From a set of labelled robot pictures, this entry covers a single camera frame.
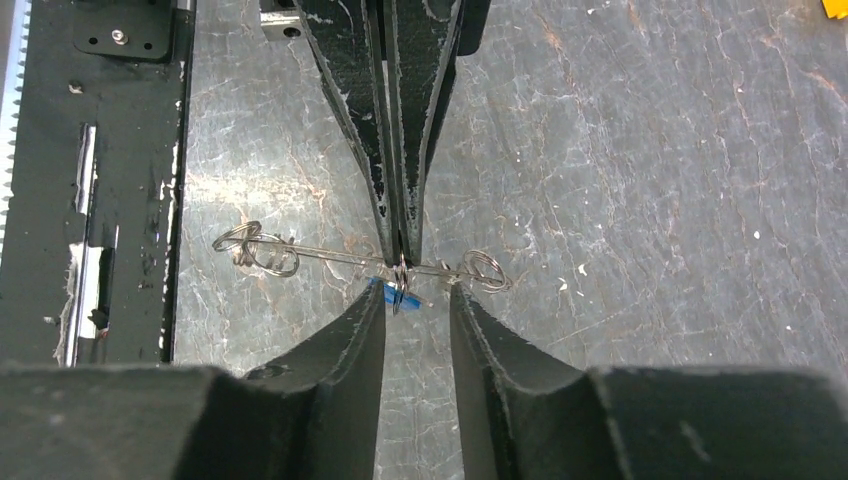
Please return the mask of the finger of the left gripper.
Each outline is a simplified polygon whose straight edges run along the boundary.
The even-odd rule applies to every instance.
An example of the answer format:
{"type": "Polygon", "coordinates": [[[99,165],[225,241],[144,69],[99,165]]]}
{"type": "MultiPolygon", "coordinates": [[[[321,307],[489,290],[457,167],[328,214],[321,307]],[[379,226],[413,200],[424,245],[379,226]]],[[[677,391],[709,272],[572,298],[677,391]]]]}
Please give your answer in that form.
{"type": "Polygon", "coordinates": [[[375,1],[295,3],[322,88],[365,179],[382,257],[399,262],[379,16],[375,1]]]}
{"type": "Polygon", "coordinates": [[[461,29],[461,1],[385,1],[388,112],[391,129],[398,263],[422,258],[424,194],[450,96],[461,29]]]}

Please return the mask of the silver key blue tag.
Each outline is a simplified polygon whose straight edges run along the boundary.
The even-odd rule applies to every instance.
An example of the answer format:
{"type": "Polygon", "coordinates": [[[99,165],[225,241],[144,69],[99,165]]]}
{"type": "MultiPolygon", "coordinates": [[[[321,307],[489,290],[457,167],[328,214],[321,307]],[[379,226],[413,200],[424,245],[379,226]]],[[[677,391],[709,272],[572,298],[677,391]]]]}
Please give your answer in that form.
{"type": "Polygon", "coordinates": [[[392,307],[392,313],[432,308],[434,303],[412,292],[412,268],[402,260],[399,265],[387,266],[381,259],[372,260],[375,274],[368,278],[368,285],[382,285],[384,302],[392,307]]]}

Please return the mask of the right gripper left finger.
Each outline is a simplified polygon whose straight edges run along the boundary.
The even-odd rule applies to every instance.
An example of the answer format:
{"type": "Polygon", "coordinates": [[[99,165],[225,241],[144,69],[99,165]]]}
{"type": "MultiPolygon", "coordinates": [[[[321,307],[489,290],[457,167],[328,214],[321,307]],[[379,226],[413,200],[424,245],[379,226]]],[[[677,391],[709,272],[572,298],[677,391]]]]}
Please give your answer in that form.
{"type": "Polygon", "coordinates": [[[5,368],[5,479],[369,479],[384,291],[235,377],[215,367],[5,368]]]}

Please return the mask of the large metal disc keyring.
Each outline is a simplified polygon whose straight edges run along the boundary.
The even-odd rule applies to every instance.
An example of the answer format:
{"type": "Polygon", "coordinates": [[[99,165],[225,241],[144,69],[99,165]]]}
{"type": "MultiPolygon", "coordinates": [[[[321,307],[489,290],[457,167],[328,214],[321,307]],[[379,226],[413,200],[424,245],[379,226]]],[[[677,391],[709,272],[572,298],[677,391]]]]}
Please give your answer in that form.
{"type": "Polygon", "coordinates": [[[404,291],[410,289],[411,277],[414,275],[441,277],[450,284],[461,281],[476,282],[488,293],[506,292],[513,286],[512,279],[500,264],[481,250],[466,251],[457,267],[451,267],[445,262],[438,265],[414,266],[406,259],[391,264],[374,255],[354,254],[298,244],[293,238],[284,239],[264,231],[262,224],[255,220],[239,224],[226,231],[215,239],[212,248],[219,253],[231,253],[233,263],[238,266],[255,267],[268,275],[281,278],[296,274],[300,268],[301,259],[305,257],[380,269],[392,275],[396,285],[404,291]]]}

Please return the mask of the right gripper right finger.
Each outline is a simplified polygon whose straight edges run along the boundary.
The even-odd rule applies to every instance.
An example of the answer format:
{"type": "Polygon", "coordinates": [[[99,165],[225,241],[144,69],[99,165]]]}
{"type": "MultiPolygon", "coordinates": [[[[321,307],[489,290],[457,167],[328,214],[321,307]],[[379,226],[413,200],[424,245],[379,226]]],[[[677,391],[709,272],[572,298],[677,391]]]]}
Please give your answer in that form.
{"type": "Polygon", "coordinates": [[[450,339],[469,479],[843,479],[847,396],[753,366],[577,369],[462,285],[450,339]]]}

